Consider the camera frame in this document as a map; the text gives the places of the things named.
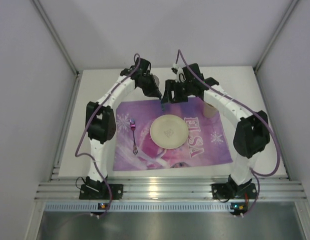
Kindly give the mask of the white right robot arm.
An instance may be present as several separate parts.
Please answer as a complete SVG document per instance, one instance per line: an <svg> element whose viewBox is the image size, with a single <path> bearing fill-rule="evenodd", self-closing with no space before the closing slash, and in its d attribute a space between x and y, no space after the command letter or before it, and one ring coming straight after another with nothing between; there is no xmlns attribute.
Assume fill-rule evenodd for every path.
<svg viewBox="0 0 310 240"><path fill-rule="evenodd" d="M270 142L267 114L262 110L249 111L240 105L216 79L204 78L196 63L185 67L175 63L171 70L175 77L166 80L161 103L183 103L194 96L215 107L235 128L232 144L236 158L230 179L237 185L249 182L259 153Z"/></svg>

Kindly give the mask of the pink fork patterned handle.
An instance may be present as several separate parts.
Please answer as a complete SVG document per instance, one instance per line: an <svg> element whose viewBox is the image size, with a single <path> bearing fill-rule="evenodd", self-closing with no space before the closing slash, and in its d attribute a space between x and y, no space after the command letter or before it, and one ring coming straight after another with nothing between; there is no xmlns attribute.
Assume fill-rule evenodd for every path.
<svg viewBox="0 0 310 240"><path fill-rule="evenodd" d="M132 131L133 134L133 154L136 155L138 153L138 149L137 149L137 145L136 145L136 140L135 140L135 129L136 129L136 125L135 125L135 121L134 119L130 119L130 129Z"/></svg>

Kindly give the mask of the cream round plate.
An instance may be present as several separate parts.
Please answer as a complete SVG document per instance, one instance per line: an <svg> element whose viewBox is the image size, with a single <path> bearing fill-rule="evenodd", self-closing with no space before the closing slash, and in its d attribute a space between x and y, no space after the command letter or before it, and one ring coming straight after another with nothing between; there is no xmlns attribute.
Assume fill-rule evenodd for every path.
<svg viewBox="0 0 310 240"><path fill-rule="evenodd" d="M159 147L167 150L181 147L188 139L186 122L172 114L156 118L150 126L150 137Z"/></svg>

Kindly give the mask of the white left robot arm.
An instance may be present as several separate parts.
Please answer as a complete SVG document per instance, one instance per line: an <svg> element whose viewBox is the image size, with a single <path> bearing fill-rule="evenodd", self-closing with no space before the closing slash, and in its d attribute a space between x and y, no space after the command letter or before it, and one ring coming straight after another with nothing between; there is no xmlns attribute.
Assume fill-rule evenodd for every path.
<svg viewBox="0 0 310 240"><path fill-rule="evenodd" d="M103 182L108 176L107 162L114 158L116 141L116 109L123 99L136 88L140 88L146 97L162 99L162 94L151 73L151 63L134 56L134 64L125 68L110 90L96 102L86 107L86 127L92 160L88 177Z"/></svg>

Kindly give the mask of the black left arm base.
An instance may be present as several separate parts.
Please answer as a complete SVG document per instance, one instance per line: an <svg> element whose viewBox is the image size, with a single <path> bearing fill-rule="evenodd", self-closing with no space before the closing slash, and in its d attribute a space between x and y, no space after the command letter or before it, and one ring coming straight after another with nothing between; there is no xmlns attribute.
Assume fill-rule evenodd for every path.
<svg viewBox="0 0 310 240"><path fill-rule="evenodd" d="M100 186L90 186L88 184L81 185L79 194L80 200L110 200L110 192L112 193L112 200L120 200L123 196L123 184L110 184L108 190L105 184Z"/></svg>

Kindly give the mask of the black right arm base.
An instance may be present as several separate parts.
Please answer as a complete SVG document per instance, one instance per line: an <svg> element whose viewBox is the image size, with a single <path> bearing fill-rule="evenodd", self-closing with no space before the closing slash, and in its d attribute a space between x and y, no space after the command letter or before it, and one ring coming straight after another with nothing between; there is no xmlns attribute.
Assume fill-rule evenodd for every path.
<svg viewBox="0 0 310 240"><path fill-rule="evenodd" d="M235 183L214 183L211 186L212 197L214 200L226 202L233 199L249 200L255 199L257 196L257 189L254 183L245 183L236 185Z"/></svg>

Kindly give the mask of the silver spoon green handle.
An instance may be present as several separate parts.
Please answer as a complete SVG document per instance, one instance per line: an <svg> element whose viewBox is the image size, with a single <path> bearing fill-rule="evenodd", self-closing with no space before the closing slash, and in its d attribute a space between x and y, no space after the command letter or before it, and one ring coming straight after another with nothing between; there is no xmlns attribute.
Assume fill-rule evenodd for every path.
<svg viewBox="0 0 310 240"><path fill-rule="evenodd" d="M153 75L153 78L154 78L154 81L155 81L156 86L157 86L157 91L158 91L158 94L159 94L158 98L160 100L161 109L162 109L162 111L164 111L164 105L162 103L162 93L161 93L160 88L159 88L160 81L159 81L159 78L156 75Z"/></svg>

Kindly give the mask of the purple Elsa placemat cloth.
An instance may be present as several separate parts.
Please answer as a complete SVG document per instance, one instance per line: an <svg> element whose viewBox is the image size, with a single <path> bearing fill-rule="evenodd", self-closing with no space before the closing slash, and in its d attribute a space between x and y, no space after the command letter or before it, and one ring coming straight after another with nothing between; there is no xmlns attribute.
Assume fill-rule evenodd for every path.
<svg viewBox="0 0 310 240"><path fill-rule="evenodd" d="M206 118L203 106L204 103L196 97L189 98L188 102L167 104L164 111L157 100L120 103L116 109L117 141L113 170L147 171L231 163L220 114ZM181 147L164 149L152 141L150 126L156 118L163 115L175 115L186 122L189 134ZM136 155L133 154L130 119L134 119L136 125Z"/></svg>

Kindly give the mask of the cream beige cup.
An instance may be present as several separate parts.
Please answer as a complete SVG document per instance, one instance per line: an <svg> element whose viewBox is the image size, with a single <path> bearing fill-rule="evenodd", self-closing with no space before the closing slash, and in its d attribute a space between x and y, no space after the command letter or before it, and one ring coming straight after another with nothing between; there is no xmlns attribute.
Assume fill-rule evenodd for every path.
<svg viewBox="0 0 310 240"><path fill-rule="evenodd" d="M208 103L205 103L204 106L203 106L203 115L210 119L212 117L214 117L216 114L218 113L218 109L215 108L214 106L208 104Z"/></svg>

